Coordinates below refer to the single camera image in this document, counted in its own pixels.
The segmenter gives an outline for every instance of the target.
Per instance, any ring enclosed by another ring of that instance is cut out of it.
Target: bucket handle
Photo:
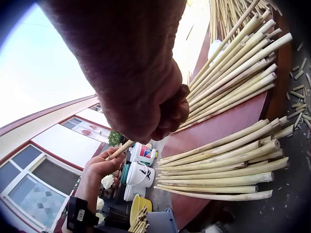
[[[141,165],[143,165],[143,166],[145,166],[145,167],[147,168],[147,171],[148,171],[148,167],[147,167],[146,164],[144,164],[144,163],[142,163],[142,162],[137,162],[137,163],[138,163],[138,164],[141,164]],[[146,177],[147,177],[147,172],[146,172],[146,174],[145,174],[145,177],[144,177],[141,181],[139,181],[137,184],[141,183]]]

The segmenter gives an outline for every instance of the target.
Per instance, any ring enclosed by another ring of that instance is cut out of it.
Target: green plant
[[[121,142],[122,135],[116,131],[111,130],[108,136],[108,143],[110,146],[118,146]]]

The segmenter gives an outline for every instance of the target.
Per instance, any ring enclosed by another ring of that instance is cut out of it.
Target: white flower
[[[96,213],[96,217],[99,218],[98,224],[101,224],[103,220],[105,219],[105,217],[101,213]]]
[[[103,184],[105,189],[109,189],[114,183],[114,176],[112,174],[105,176],[101,183]]]
[[[101,210],[101,209],[103,208],[103,206],[104,206],[104,203],[105,203],[105,202],[104,202],[103,199],[97,197],[96,209],[97,209],[97,210]]]

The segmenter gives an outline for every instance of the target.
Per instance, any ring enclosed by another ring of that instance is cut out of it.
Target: black watch strap
[[[97,226],[99,218],[88,208],[87,201],[70,196],[68,203],[67,229],[83,232],[87,226]]]

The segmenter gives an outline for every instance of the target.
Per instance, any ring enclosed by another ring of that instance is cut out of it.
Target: white container
[[[137,142],[134,145],[133,150],[131,151],[131,162],[140,162],[144,163],[147,166],[151,166],[154,159],[156,157],[156,150],[150,149],[145,145],[142,145],[141,143]]]
[[[144,163],[132,162],[128,170],[126,183],[149,188],[155,178],[155,170]]]
[[[126,185],[124,201],[133,201],[136,194],[144,198],[146,196],[146,187],[140,185]]]

